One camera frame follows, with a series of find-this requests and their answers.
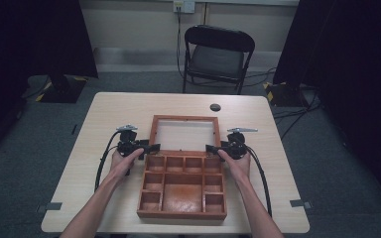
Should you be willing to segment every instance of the wooden table top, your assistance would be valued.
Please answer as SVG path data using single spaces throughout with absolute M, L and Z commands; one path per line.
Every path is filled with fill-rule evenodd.
M 209 106 L 219 104 L 213 112 Z M 61 202 L 60 210 L 48 210 L 42 223 L 45 232 L 62 232 L 94 192 L 100 158 L 111 135 L 119 126 L 138 127 L 137 140 L 149 139 L 154 115 L 217 117 L 220 139 L 227 141 L 227 129 L 256 128 L 245 133 L 246 145 L 258 155 L 268 182 L 273 218 L 283 233 L 306 233 L 310 225 L 302 206 L 292 207 L 290 200 L 300 199 L 289 162 L 275 125 L 268 101 L 262 96 L 203 95 L 167 93 L 97 93 L 86 115 L 78 138 L 63 171 L 52 202 Z M 117 144 L 115 138 L 112 146 Z M 108 173 L 111 153 L 101 179 Z M 98 232 L 149 234 L 245 234 L 250 233 L 244 205 L 227 165 L 227 217 L 223 221 L 140 218 L 137 205 L 144 161 L 136 161 L 131 175 L 114 192 Z M 261 177 L 252 163 L 250 179 L 266 207 Z

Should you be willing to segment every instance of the person's right arm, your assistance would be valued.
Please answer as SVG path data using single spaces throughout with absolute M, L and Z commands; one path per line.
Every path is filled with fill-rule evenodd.
M 228 163 L 231 175 L 233 176 L 236 186 L 242 195 L 250 229 L 252 231 L 252 237 L 284 237 L 277 224 L 275 224 L 274 220 L 268 214 L 268 211 L 265 209 L 265 206 L 262 204 L 261 200 L 259 200 L 259 197 L 250 182 L 249 153 L 247 153 L 240 160 L 233 160 L 226 152 L 222 150 L 218 150 L 218 155 Z

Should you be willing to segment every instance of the gray carpet floor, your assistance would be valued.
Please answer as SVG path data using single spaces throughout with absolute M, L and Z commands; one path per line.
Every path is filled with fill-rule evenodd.
M 263 79 L 250 77 L 245 84 Z M 26 95 L 46 78 L 29 80 Z M 188 93 L 235 93 L 224 85 L 228 86 L 188 84 Z M 51 201 L 93 96 L 100 91 L 181 93 L 182 81 L 177 72 L 103 72 L 86 84 L 75 104 L 38 103 L 30 97 L 22 117 L 0 143 L 0 237 L 57 236 L 41 230 L 44 213 L 37 207 Z M 242 94 L 265 96 L 265 91 L 256 84 L 244 87 Z M 306 91 L 308 100 L 313 95 Z M 283 115 L 301 108 L 271 109 Z M 296 119 L 277 119 L 280 134 Z M 381 187 L 344 147 L 338 127 L 322 107 L 302 117 L 283 145 L 302 200 L 313 206 L 307 209 L 311 230 L 286 237 L 381 237 Z

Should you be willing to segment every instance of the person's left hand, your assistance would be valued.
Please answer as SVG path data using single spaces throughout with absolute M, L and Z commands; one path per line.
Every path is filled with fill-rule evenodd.
M 128 170 L 134 166 L 135 159 L 139 157 L 143 152 L 144 149 L 140 148 L 125 158 L 122 157 L 117 150 L 113 152 L 110 172 L 117 177 L 117 184 L 120 184 L 123 181 Z

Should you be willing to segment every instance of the person's left arm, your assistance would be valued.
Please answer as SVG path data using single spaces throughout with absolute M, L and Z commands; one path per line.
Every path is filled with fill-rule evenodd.
M 109 174 L 82 210 L 64 229 L 61 235 L 62 238 L 94 237 L 114 190 L 123 181 L 127 171 L 133 166 L 135 158 L 139 157 L 143 152 L 143 149 L 138 149 L 125 158 L 120 156 L 117 151 L 113 153 Z

